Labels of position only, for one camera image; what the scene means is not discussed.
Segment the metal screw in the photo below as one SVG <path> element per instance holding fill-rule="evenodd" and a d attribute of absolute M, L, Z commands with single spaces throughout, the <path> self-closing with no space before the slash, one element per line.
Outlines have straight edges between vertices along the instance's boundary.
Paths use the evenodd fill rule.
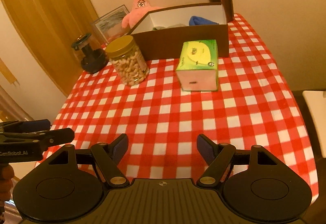
<path fill-rule="evenodd" d="M 123 184 L 125 183 L 127 180 L 124 177 L 121 176 L 116 176 L 111 178 L 110 182 L 113 184 Z"/>
<path fill-rule="evenodd" d="M 203 183 L 203 184 L 213 184 L 213 183 L 215 183 L 215 179 L 213 177 L 209 177 L 209 176 L 201 177 L 199 181 L 201 183 Z"/>

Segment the jar of cashews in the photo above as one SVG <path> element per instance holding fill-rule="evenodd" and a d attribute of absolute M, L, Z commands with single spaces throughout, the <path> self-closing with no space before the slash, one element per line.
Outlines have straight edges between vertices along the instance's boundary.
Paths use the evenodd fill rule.
<path fill-rule="evenodd" d="M 105 52 L 120 75 L 122 83 L 137 85 L 148 76 L 149 68 L 132 36 L 122 36 L 113 40 Z"/>

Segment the patrick star plush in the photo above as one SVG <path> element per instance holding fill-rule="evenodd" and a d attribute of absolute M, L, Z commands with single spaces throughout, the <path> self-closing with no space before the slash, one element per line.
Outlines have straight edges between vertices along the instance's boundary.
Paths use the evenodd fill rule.
<path fill-rule="evenodd" d="M 122 28 L 133 28 L 138 21 L 149 11 L 160 9 L 161 7 L 152 7 L 148 0 L 134 0 L 132 10 L 127 14 L 121 23 Z"/>

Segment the canister lid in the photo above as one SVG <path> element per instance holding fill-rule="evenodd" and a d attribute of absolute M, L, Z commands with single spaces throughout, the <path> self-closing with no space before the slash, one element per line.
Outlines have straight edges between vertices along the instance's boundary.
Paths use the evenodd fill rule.
<path fill-rule="evenodd" d="M 114 58 L 127 53 L 136 44 L 132 36 L 122 36 L 113 40 L 105 49 L 109 57 Z"/>
<path fill-rule="evenodd" d="M 85 35 L 82 35 L 82 36 L 79 36 L 75 42 L 73 42 L 71 44 L 71 47 L 74 49 L 74 50 L 79 50 L 79 45 L 81 43 L 83 43 L 84 41 L 86 41 L 87 39 L 89 39 L 89 37 L 91 36 L 92 34 L 91 33 L 87 33 Z"/>

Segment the crosshair symbol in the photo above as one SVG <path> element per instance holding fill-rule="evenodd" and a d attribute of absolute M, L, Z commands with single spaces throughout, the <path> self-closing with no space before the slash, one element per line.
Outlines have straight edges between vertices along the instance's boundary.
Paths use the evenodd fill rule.
<path fill-rule="evenodd" d="M 164 181 L 162 181 L 162 182 L 159 182 L 159 185 L 160 186 L 166 186 L 168 183 L 167 182 L 164 182 Z"/>

